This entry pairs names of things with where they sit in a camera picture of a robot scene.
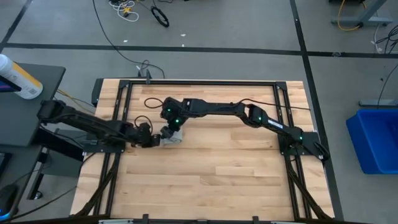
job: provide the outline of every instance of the bottle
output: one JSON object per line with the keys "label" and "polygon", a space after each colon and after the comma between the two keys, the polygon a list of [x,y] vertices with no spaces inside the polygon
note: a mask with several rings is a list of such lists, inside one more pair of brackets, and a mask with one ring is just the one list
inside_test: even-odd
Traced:
{"label": "bottle", "polygon": [[34,99],[43,91],[41,82],[3,54],[0,54],[0,75],[21,88],[14,93],[23,99]]}

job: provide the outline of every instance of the gray floor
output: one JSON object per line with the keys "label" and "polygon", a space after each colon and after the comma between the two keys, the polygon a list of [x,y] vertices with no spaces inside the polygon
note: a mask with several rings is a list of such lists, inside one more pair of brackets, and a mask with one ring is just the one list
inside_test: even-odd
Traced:
{"label": "gray floor", "polygon": [[[24,2],[0,1],[0,39]],[[116,45],[300,50],[288,0],[158,3],[172,23],[168,29],[158,25],[140,5],[134,8],[140,14],[139,21],[128,23],[117,17],[107,1],[96,2],[104,29]],[[338,5],[329,4],[327,0],[296,2],[308,50],[374,52],[371,43],[374,27],[343,32],[329,23],[336,15]],[[398,21],[396,9],[398,2],[390,0],[379,14],[390,14]],[[361,6],[347,6],[343,13],[360,13],[362,10]],[[377,36],[384,37],[396,24],[398,22],[381,27]],[[9,42],[109,45],[101,33],[90,0],[33,0]],[[5,48],[3,53],[18,62],[66,67],[60,88],[86,101],[90,100],[96,78],[128,77],[137,73],[134,64],[111,50]],[[123,54],[138,61],[149,59],[165,70],[167,78],[302,80],[309,95],[301,56],[139,51]],[[385,224],[396,223],[398,219],[398,177],[364,175],[345,126],[346,119],[359,109],[360,99],[378,97],[383,84],[381,78],[385,79],[397,62],[396,59],[310,57],[345,220]],[[160,77],[156,69],[151,72]],[[398,91],[394,89],[397,82],[398,75],[394,75],[384,98],[398,98]],[[77,179],[71,177],[45,176],[40,186],[44,198],[24,201],[21,212],[51,200],[76,182]],[[21,220],[65,217],[72,200],[71,193]]]}

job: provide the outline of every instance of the wooden table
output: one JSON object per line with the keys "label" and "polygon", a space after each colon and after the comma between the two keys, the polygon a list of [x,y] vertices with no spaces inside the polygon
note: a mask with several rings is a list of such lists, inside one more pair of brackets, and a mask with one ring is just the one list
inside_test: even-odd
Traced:
{"label": "wooden table", "polygon": [[[104,80],[97,117],[111,119],[118,83],[118,79]],[[302,82],[287,82],[287,88],[291,106],[308,108]],[[160,108],[146,108],[144,100],[168,96],[220,103],[243,98],[275,103],[268,86],[134,85],[127,120],[133,122],[144,114],[152,120],[154,131],[159,131],[165,125]],[[148,101],[152,106],[158,103]],[[275,106],[259,106],[277,119]],[[313,131],[308,110],[292,109],[292,114],[296,126]],[[79,211],[97,188],[103,156],[93,156],[82,168],[71,213]],[[313,156],[301,158],[308,191],[333,216],[321,162]],[[296,191],[300,216],[304,217],[301,195]],[[108,191],[104,192],[102,212]],[[252,220],[258,216],[260,220],[293,220],[277,135],[265,128],[247,127],[233,116],[189,119],[183,125],[180,144],[146,149],[126,146],[113,202],[112,218],[141,218],[148,213],[149,218],[161,219]]]}

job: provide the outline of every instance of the black desk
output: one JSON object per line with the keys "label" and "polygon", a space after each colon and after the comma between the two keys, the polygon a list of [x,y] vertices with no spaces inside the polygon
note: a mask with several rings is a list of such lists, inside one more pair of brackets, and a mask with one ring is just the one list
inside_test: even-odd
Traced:
{"label": "black desk", "polygon": [[38,131],[39,120],[36,117],[40,102],[52,100],[65,73],[63,67],[23,63],[20,66],[38,79],[43,84],[44,89],[33,100],[22,99],[15,93],[0,94],[0,152],[12,154],[11,160],[0,177],[0,188],[28,174],[16,183],[18,193],[11,208],[10,217],[15,214],[30,179],[29,173],[34,170],[42,153],[43,146],[35,143],[34,140],[37,133],[40,132]]}

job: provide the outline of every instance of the blue crate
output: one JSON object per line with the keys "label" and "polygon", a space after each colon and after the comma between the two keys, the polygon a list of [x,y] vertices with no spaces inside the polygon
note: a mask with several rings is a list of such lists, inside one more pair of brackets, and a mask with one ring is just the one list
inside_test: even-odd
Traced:
{"label": "blue crate", "polygon": [[365,174],[398,174],[398,110],[359,110],[346,125]]}

